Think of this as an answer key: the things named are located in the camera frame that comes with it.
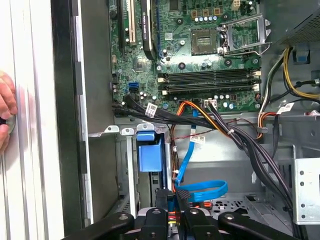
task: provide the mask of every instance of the cpu socket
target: cpu socket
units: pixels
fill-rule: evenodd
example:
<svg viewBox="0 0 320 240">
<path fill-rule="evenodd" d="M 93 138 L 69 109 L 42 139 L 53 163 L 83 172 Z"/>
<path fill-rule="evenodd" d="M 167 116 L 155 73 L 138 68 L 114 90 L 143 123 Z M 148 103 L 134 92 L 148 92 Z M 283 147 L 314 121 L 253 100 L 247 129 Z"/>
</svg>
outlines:
<svg viewBox="0 0 320 240">
<path fill-rule="evenodd" d="M 217 31 L 197 29 L 191 31 L 191 54 L 206 55 L 217 53 Z"/>
</svg>

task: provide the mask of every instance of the blue plastic latch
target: blue plastic latch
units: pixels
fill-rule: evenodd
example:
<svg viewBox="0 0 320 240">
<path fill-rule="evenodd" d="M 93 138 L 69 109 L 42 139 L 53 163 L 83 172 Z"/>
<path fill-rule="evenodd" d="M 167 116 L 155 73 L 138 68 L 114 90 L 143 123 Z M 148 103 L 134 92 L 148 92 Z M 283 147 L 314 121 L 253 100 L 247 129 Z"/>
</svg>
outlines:
<svg viewBox="0 0 320 240">
<path fill-rule="evenodd" d="M 136 135 L 137 141 L 154 141 L 155 140 L 155 132 L 154 131 L 141 131 Z"/>
<path fill-rule="evenodd" d="M 163 136 L 154 131 L 139 132 L 136 136 L 140 172 L 161 172 L 163 170 Z"/>
</svg>

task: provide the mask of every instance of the yellow wire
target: yellow wire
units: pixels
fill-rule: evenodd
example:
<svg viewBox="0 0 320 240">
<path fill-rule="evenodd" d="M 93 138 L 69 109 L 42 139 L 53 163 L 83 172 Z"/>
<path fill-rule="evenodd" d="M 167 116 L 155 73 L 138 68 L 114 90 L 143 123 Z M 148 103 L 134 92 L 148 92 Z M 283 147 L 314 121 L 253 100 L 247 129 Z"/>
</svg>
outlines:
<svg viewBox="0 0 320 240">
<path fill-rule="evenodd" d="M 292 85 L 290 76 L 289 76 L 289 68 L 288 68 L 288 64 L 289 64 L 289 52 L 290 49 L 287 48 L 283 57 L 283 69 L 284 69 L 284 76 L 285 76 L 285 80 L 289 86 L 289 88 L 295 92 L 297 95 L 301 96 L 301 97 L 305 97 L 305 98 L 318 98 L 320 97 L 320 94 L 309 94 L 309 93 L 305 93 L 302 91 L 299 91 L 297 89 L 294 88 L 294 86 Z"/>
<path fill-rule="evenodd" d="M 227 137 L 229 137 L 224 131 L 221 130 L 221 128 L 214 122 L 214 120 L 205 111 L 203 111 L 200 107 L 198 107 L 197 105 L 195 105 L 191 101 L 185 101 L 185 103 L 187 103 L 188 105 L 190 105 L 193 108 L 197 109 L 202 114 L 202 116 L 204 116 L 205 119 L 207 119 L 209 121 L 209 123 L 211 123 L 219 132 L 221 132 L 222 134 L 224 134 Z"/>
</svg>

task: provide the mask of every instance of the blue sata port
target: blue sata port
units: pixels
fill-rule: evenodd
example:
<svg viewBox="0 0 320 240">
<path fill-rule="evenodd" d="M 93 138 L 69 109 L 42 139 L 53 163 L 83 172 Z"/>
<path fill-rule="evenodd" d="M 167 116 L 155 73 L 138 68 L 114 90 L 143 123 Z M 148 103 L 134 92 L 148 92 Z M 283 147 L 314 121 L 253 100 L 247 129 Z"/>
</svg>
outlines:
<svg viewBox="0 0 320 240">
<path fill-rule="evenodd" d="M 138 82 L 129 82 L 128 83 L 128 87 L 129 88 L 138 88 L 139 87 L 139 83 Z"/>
</svg>

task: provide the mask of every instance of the cable label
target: cable label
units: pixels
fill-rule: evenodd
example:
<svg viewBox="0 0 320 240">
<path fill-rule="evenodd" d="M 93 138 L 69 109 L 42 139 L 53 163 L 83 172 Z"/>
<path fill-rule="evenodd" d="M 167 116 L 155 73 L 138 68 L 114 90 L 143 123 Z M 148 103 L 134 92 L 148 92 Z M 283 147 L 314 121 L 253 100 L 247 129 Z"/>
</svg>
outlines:
<svg viewBox="0 0 320 240">
<path fill-rule="evenodd" d="M 191 135 L 196 134 L 196 130 L 191 128 L 190 131 Z M 196 143 L 196 144 L 205 144 L 206 143 L 206 137 L 205 136 L 190 136 L 190 142 Z"/>
<path fill-rule="evenodd" d="M 295 105 L 294 102 L 288 103 L 287 105 L 280 107 L 280 109 L 278 110 L 278 112 L 276 114 L 278 115 L 278 114 L 282 114 L 284 112 L 290 112 L 294 105 Z"/>
<path fill-rule="evenodd" d="M 145 110 L 145 115 L 147 115 L 150 118 L 154 118 L 156 111 L 157 111 L 158 106 L 154 105 L 150 102 L 148 102 L 148 105 L 146 106 L 146 110 Z"/>
</svg>

